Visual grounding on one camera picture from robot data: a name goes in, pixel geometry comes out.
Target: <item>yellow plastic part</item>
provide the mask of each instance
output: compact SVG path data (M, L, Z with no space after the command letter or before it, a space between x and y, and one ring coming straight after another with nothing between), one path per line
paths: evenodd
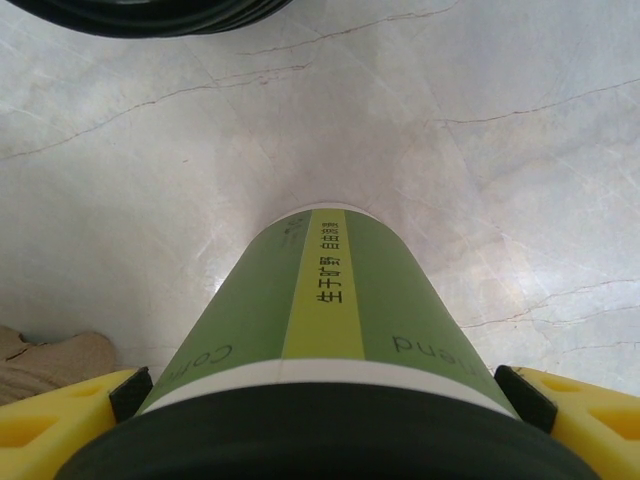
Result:
M115 426L109 393L135 373L111 373L0 407L0 479L52 479L71 455Z
M640 479L640 397L529 368L514 370L557 406L552 437L603 480Z

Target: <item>white marble tile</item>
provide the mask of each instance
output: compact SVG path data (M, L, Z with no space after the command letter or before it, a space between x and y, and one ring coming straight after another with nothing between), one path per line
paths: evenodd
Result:
M260 228L407 242L490 367L640 394L640 5L295 0L113 40L0 3L0 318L157 374Z

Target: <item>green cylindrical container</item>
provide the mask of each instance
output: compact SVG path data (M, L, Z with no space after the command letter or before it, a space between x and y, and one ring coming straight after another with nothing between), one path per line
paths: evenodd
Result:
M306 210L249 245L136 418L60 479L591 479L521 422L402 240Z

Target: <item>beige shoe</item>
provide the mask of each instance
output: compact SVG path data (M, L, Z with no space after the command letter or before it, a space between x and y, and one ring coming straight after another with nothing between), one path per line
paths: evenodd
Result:
M116 362L113 345L97 333L33 345L6 327L0 355L0 405L111 373Z

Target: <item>yellow stripe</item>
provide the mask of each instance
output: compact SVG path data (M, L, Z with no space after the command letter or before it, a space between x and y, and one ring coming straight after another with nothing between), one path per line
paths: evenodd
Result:
M364 360L342 210L315 210L311 216L283 358Z

